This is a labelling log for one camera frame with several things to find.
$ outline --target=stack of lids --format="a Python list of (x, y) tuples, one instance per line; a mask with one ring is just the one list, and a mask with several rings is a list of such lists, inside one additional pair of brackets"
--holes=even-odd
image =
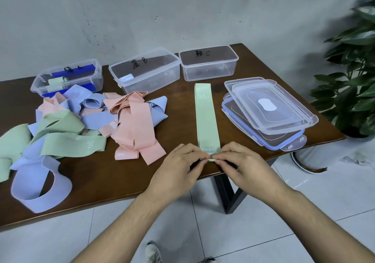
[(318, 117), (276, 81), (251, 77), (226, 81), (222, 110), (243, 133), (272, 151), (293, 151), (307, 141)]

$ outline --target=chinese character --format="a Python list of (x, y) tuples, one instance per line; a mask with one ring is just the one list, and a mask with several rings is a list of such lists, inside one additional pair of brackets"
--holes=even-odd
[(133, 60), (132, 63), (133, 63), (133, 69), (139, 66), (136, 60)]

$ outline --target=wooden table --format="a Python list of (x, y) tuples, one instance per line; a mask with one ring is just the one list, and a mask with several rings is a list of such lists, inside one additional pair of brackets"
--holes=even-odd
[[(224, 81), (256, 76), (277, 81), (284, 89), (318, 116), (319, 123), (306, 129), (304, 133), (307, 136), (306, 147), (344, 139), (343, 134), (313, 109), (306, 100), (298, 95), (243, 44), (234, 44), (232, 48), (240, 57), (234, 75), (200, 81), (211, 83), (213, 103), (222, 146), (235, 141), (259, 153), (264, 159), (269, 160), (270, 163), (272, 159), (285, 154), (285, 152), (280, 150), (270, 151), (265, 147), (257, 145), (237, 129), (221, 111), (223, 96), (227, 93)], [(103, 92), (124, 94), (113, 80), (107, 66), (103, 67), (103, 76)], [(0, 83), (0, 92), (3, 96), (0, 100), (0, 108), (2, 109), (0, 135), (16, 125), (35, 122), (35, 109), (42, 103), (42, 98), (30, 91), (32, 81), (33, 77), (29, 77)], [(185, 81), (181, 74), (181, 78), (178, 81), (146, 96), (146, 100), (151, 100), (162, 95), (168, 97), (165, 113), (169, 117), (155, 128), (156, 138), (167, 153), (180, 143), (197, 144), (194, 84), (195, 82)], [(10, 179), (0, 183), (0, 227), (14, 227), (17, 226), (15, 225), (16, 223), (29, 223), (33, 220), (60, 215), (63, 212), (75, 212), (78, 209), (91, 208), (95, 205), (106, 204), (118, 199), (135, 197), (143, 192), (147, 188), (154, 172), (162, 164), (164, 157), (149, 166), (146, 165), (142, 157), (137, 160), (116, 161), (114, 154), (118, 146), (113, 139), (108, 138), (104, 152), (95, 152), (90, 156), (82, 158), (65, 157), (61, 159), (59, 172), (72, 181), (72, 191), (62, 203), (40, 214), (32, 213), (11, 196), (11, 184), (16, 173), (12, 171)], [(218, 166), (215, 163), (208, 163), (204, 167), (200, 178), (219, 174), (221, 174), (221, 171)], [(42, 194), (48, 191), (52, 180), (52, 177), (47, 178)], [(228, 179), (225, 175), (215, 180), (217, 183), (222, 182), (222, 185), (224, 185), (218, 188), (222, 194), (225, 210), (227, 213), (230, 213), (232, 212), (230, 209), (234, 210), (233, 208), (237, 207), (237, 203), (240, 202), (240, 198), (244, 197), (244, 193), (239, 191), (237, 194), (234, 194), (233, 190), (230, 191), (231, 187), (228, 187), (229, 181), (227, 181)]]

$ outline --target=white wall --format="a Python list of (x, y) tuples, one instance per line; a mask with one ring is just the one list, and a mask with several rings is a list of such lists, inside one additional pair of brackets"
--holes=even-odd
[(87, 58), (103, 65), (162, 45), (244, 43), (304, 96), (333, 69), (322, 42), (356, 0), (0, 0), (0, 80)]

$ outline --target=left hand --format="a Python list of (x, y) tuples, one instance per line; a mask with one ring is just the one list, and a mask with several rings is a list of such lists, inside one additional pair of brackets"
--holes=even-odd
[[(193, 144), (180, 144), (167, 155), (144, 193), (165, 206), (169, 205), (194, 186), (209, 158), (209, 154)], [(201, 161), (190, 170), (197, 160)]]

